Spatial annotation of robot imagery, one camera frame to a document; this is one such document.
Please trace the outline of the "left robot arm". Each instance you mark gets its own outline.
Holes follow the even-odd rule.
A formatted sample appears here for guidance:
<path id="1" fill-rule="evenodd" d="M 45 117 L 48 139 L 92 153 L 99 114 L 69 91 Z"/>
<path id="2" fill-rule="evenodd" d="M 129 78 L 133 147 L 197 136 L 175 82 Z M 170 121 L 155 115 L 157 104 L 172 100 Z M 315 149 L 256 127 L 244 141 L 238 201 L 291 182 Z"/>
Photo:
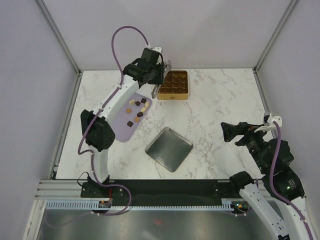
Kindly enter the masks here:
<path id="1" fill-rule="evenodd" d="M 171 70 L 171 62 L 165 62 L 161 47 L 147 46 L 141 57 L 120 69 L 120 80 L 114 89 L 92 110 L 80 114 L 82 138 L 77 153 L 90 153 L 90 177 L 95 180 L 92 192 L 105 197 L 110 186 L 105 182 L 108 171 L 108 153 L 116 139 L 112 123 L 117 114 L 129 102 L 130 97 L 143 85 L 160 86 L 166 73 Z"/>

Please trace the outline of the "metal tongs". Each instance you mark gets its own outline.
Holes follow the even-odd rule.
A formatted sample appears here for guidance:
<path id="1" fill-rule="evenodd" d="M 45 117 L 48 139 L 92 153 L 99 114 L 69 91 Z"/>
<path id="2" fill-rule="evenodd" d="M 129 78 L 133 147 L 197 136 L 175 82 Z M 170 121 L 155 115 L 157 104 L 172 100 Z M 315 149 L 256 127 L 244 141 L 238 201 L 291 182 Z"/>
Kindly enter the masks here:
<path id="1" fill-rule="evenodd" d="M 157 97 L 158 91 L 161 85 L 164 84 L 165 78 L 169 73 L 169 71 L 171 71 L 171 69 L 172 69 L 172 62 L 170 60 L 167 60 L 156 66 L 156 77 L 150 83 L 151 85 L 154 85 L 154 88 L 151 92 L 152 99 L 155 99 Z"/>

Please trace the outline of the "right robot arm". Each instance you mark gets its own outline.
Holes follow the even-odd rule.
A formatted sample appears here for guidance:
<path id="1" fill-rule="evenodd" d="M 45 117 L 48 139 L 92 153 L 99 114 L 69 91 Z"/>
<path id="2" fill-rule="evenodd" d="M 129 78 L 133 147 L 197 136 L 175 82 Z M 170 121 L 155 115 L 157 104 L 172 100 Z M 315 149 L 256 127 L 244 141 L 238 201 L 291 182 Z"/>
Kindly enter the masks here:
<path id="1" fill-rule="evenodd" d="M 232 175 L 228 191 L 233 197 L 242 197 L 256 213 L 275 240 L 315 240 L 315 231 L 309 223 L 306 195 L 298 175 L 290 168 L 294 160 L 289 143 L 282 139 L 280 116 L 268 115 L 260 125 L 222 122 L 226 143 L 235 137 L 238 147 L 246 147 L 260 173 L 262 182 L 281 214 L 278 215 L 259 191 L 255 180 L 246 171 Z"/>

